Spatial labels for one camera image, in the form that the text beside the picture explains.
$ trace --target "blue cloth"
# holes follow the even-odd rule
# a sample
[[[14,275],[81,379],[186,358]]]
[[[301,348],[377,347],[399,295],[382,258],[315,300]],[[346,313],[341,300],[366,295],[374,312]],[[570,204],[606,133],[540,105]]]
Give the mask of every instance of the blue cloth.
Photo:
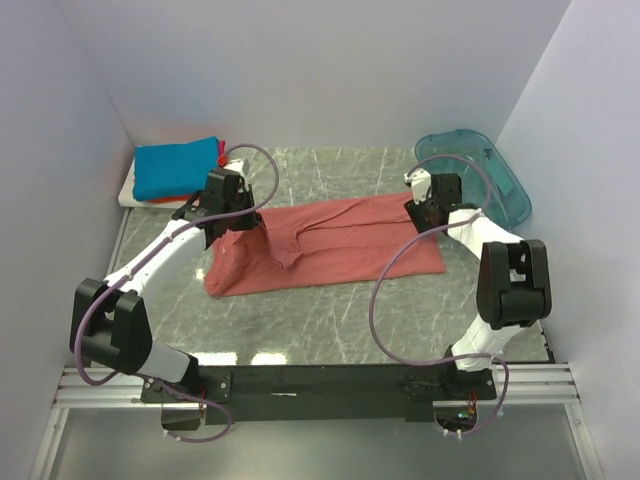
[[[202,190],[218,165],[218,139],[136,147],[133,198],[140,202]]]

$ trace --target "cloth fold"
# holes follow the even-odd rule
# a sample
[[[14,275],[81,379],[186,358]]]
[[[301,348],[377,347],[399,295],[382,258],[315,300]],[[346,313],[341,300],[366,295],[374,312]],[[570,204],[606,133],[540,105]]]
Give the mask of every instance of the cloth fold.
[[[416,235],[403,204],[411,193],[261,210],[263,225],[213,244],[205,289],[214,296],[375,280]],[[414,245],[389,278],[444,273],[436,238]]]

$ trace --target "folded cloth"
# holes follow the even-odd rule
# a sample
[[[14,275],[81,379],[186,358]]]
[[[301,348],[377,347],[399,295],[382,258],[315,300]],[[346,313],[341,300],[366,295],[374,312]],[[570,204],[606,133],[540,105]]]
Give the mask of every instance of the folded cloth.
[[[261,210],[261,227],[214,242],[205,289],[228,296],[375,280],[416,235],[403,206],[410,198],[407,192]],[[410,248],[388,278],[445,271],[431,237]]]
[[[218,165],[218,139],[137,147],[133,198],[148,200],[191,195],[202,190]]]

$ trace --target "floor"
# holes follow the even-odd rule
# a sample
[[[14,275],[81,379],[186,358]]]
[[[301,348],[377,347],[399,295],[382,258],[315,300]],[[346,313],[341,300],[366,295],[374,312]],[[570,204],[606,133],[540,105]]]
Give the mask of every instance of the floor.
[[[415,165],[411,149],[272,149],[281,173],[270,206],[299,205],[405,191],[403,173]],[[251,160],[256,201],[272,185],[273,172],[260,155]],[[134,208],[118,251],[116,267],[126,264],[166,225],[171,211]],[[388,280],[378,297],[377,319],[392,351],[414,359],[442,357],[475,316],[478,261],[462,245],[439,238],[447,266],[443,275]],[[378,363],[387,358],[371,339],[367,304],[372,282],[281,290],[212,298],[203,279],[211,267],[203,252],[147,306],[154,338],[195,353],[204,364]],[[505,348],[509,361],[549,360],[536,325]]]

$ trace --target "blue lid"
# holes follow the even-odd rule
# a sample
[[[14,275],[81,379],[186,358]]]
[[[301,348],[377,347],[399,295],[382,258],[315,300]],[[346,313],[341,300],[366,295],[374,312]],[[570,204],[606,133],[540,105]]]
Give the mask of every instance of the blue lid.
[[[491,202],[484,212],[502,228],[511,230],[531,214],[531,200],[513,174],[507,162],[491,141],[475,130],[427,135],[416,144],[416,158],[425,160],[433,155],[450,153],[475,162],[491,180]],[[429,162],[429,173],[457,173],[462,178],[462,201],[482,205],[486,188],[482,177],[473,168],[452,158]]]

